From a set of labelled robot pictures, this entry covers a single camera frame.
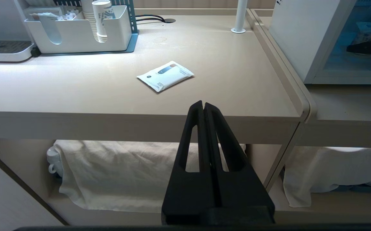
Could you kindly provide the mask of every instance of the sugar packet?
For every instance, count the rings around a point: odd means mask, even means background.
[[[150,70],[143,75],[139,75],[137,78],[149,85],[156,92],[160,92],[193,75],[194,73],[187,68],[171,61],[159,68]]]

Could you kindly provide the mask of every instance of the white mug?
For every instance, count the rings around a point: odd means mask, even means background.
[[[60,154],[51,147],[47,150],[47,161],[49,162],[49,172],[51,174],[57,173],[60,177],[63,177],[64,170],[61,164]]]

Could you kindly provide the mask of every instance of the packet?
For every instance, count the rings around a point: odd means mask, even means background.
[[[354,38],[352,45],[371,41],[371,22],[357,22],[358,35]]]
[[[141,81],[152,87],[156,92],[163,91],[170,86],[193,76],[187,68],[171,61],[159,68],[137,76]]]

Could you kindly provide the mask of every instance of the white cup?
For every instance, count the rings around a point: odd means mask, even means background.
[[[83,13],[93,13],[93,5],[91,4],[94,0],[81,0],[81,7]]]
[[[97,36],[98,36],[98,41],[99,42],[106,42],[107,41],[107,35],[104,36],[104,35],[100,35],[98,32],[97,32]]]
[[[85,13],[85,12],[83,12],[83,16],[85,18],[94,18],[94,13]]]
[[[97,0],[93,3],[94,17],[96,18],[97,33],[106,36],[104,19],[115,19],[115,13],[110,0]]]
[[[95,18],[85,18],[90,22],[90,25],[96,25],[96,19]]]

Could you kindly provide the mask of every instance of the drip tray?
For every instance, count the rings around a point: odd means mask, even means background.
[[[19,62],[31,57],[31,41],[1,41],[0,62]]]

